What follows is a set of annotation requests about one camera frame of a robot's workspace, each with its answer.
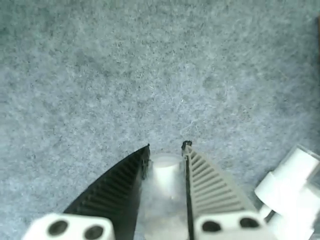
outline gray carpet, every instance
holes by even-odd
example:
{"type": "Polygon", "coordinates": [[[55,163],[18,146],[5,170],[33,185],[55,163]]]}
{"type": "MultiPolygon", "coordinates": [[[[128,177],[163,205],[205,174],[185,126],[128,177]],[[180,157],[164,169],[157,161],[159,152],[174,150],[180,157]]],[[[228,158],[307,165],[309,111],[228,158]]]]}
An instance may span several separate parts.
{"type": "Polygon", "coordinates": [[[295,144],[320,154],[319,12],[319,0],[2,0],[0,239],[147,143],[179,154],[193,140],[252,199],[295,144]]]}

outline screw hole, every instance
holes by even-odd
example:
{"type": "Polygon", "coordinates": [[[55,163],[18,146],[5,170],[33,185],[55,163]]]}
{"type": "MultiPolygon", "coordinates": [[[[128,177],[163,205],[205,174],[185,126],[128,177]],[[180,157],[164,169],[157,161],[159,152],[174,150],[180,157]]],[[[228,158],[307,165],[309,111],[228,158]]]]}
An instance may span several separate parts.
{"type": "Polygon", "coordinates": [[[64,220],[59,220],[52,223],[48,229],[48,232],[51,236],[58,236],[63,234],[68,227],[68,223],[64,220]]]}
{"type": "Polygon", "coordinates": [[[211,233],[215,233],[215,232],[219,232],[221,231],[221,226],[219,223],[216,223],[214,221],[206,221],[203,225],[202,225],[202,230],[204,232],[211,232],[211,233]]]}
{"type": "Polygon", "coordinates": [[[250,217],[242,218],[240,221],[240,225],[245,229],[247,228],[255,229],[259,227],[259,223],[250,217]]]}
{"type": "Polygon", "coordinates": [[[104,229],[101,226],[94,225],[85,231],[84,237],[85,239],[88,239],[88,240],[95,240],[100,238],[103,232],[104,232],[104,229]]]}

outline carpet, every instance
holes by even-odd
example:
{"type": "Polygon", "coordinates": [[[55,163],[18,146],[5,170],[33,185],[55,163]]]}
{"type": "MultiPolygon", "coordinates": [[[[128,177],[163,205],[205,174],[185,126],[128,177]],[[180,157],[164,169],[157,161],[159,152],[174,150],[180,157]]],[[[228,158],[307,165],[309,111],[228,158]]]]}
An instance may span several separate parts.
{"type": "Polygon", "coordinates": [[[0,239],[150,143],[192,140],[248,196],[320,154],[319,0],[3,0],[0,239]]]}

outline white plastic cap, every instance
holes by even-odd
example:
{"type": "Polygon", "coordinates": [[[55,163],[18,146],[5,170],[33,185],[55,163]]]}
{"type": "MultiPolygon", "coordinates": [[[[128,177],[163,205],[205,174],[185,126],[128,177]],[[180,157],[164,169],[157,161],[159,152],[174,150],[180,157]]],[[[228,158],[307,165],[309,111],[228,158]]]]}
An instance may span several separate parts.
{"type": "Polygon", "coordinates": [[[177,176],[184,159],[179,155],[169,153],[152,155],[150,159],[156,186],[164,196],[174,198],[177,194],[177,185],[179,184],[177,176]]]}
{"type": "Polygon", "coordinates": [[[315,154],[310,155],[301,147],[296,147],[276,170],[266,175],[254,191],[270,208],[261,209],[262,217],[266,217],[269,210],[285,215],[296,208],[301,189],[320,163],[318,159],[315,154]]]}

